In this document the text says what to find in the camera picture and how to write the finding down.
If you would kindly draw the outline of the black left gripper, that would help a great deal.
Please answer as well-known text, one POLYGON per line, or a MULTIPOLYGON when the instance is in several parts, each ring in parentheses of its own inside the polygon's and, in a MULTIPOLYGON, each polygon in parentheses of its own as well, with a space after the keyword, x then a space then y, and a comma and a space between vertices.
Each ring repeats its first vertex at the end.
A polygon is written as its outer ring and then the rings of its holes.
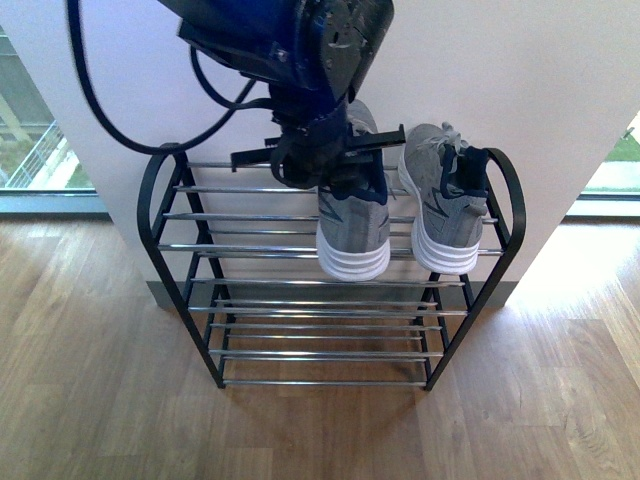
POLYGON ((383 149, 406 142, 404 125, 377 133, 375 121, 353 113, 334 112, 314 119, 305 128, 285 128, 276 147, 234 152, 231 171, 267 165, 280 183, 299 189, 329 186, 347 189, 360 182, 361 167, 370 154, 349 154, 383 149))

